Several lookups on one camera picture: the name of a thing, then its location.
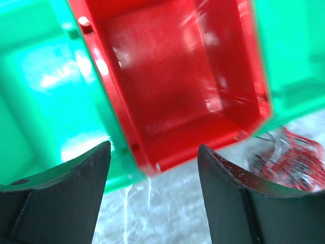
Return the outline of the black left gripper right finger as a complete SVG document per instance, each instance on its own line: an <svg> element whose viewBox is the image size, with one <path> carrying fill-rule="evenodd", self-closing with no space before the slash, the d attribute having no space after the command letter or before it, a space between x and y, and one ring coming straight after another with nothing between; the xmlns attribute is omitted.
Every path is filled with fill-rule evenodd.
<svg viewBox="0 0 325 244"><path fill-rule="evenodd" d="M198 170L213 243L324 243L324 191L260 178L206 145Z"/></svg>

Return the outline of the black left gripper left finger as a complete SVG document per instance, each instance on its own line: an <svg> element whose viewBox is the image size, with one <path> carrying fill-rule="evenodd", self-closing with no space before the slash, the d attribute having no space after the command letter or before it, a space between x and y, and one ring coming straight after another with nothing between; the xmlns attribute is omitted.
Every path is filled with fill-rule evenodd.
<svg viewBox="0 0 325 244"><path fill-rule="evenodd" d="M91 243L111 161L105 141L1 186L1 243Z"/></svg>

